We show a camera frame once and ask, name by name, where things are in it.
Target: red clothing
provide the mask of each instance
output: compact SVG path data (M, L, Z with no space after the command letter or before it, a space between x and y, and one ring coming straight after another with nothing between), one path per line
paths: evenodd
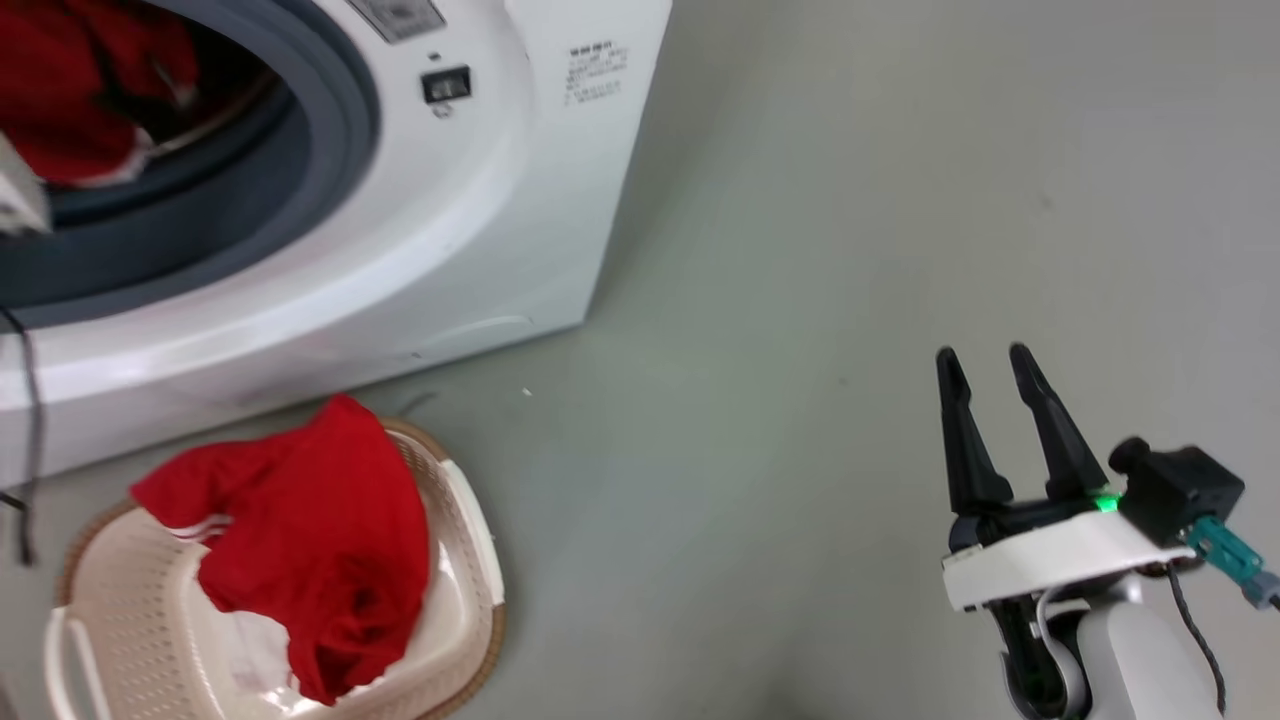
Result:
M355 400L334 397L296 430L187 451L132 493L211 548L197 578L218 610L284 625L303 696L333 705L403 657L429 574L426 514Z
M0 132L52 183L96 182L138 152L101 63L120 92L173 104L198 78L178 15L137 0L0 1Z

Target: plastic laundry basket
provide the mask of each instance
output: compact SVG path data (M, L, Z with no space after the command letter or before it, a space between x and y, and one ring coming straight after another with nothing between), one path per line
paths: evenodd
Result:
M466 477L422 430L384 420L413 471L431 529L431 578L406 656L325 707L287 684L243 689L228 662L228 615L195 579L207 550L125 503L73 544L45 635L58 720L77 720L63 650L69 634L97 720L438 720L471 698L502 646L502 573Z

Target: white washing machine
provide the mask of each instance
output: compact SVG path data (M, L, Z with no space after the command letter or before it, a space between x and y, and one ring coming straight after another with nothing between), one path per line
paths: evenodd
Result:
M0 241L44 471L582 322L669 0L154 0L282 78ZM29 401L0 336L0 487Z

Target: cable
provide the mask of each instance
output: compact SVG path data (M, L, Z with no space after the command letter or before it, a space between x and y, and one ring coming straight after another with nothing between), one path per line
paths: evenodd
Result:
M1169 566L1169 587L1174 592L1174 603L1178 605L1178 614L1183 616L1183 624L1187 625L1187 632L1192 634L1192 639L1199 646L1201 652L1204 653L1204 661L1208 662L1210 671L1213 673L1213 688L1217 691L1217 711L1220 715L1226 715L1226 678L1222 676L1222 667L1217 664L1217 657L1213 651L1208 647L1208 641L1196 626L1196 620L1192 620L1192 610L1187 607L1187 597L1183 596L1183 584L1178 580L1178 569L1172 565Z
M27 384L27 397L31 411L27 415L27 461L23 468L26 482L20 497L5 495L4 502L18 510L18 560L27 568L36 564L36 548L32 541L32 521L36 510L36 482L40 479L40 460L45 455L45 402L40 396L40 382L36 378L36 343L31 332L8 307L0 305L0 318L13 328L22 343L22 374Z

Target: floor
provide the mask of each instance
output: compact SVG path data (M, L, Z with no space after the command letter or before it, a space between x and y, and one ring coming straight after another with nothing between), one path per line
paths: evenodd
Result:
M1142 433L1244 477L1233 525L1280 557L1276 27L1258 0L677 0L589 323L356 393L439 436L498 537L511 632L458 717L1014 717L993 625L941 583L943 343L1019 493L1044 471L1014 340L1100 455ZM76 530L311 410L44 487L41 566L0 548L23 719ZM1211 573L1188 593L1231 716L1272 716L1280 620Z

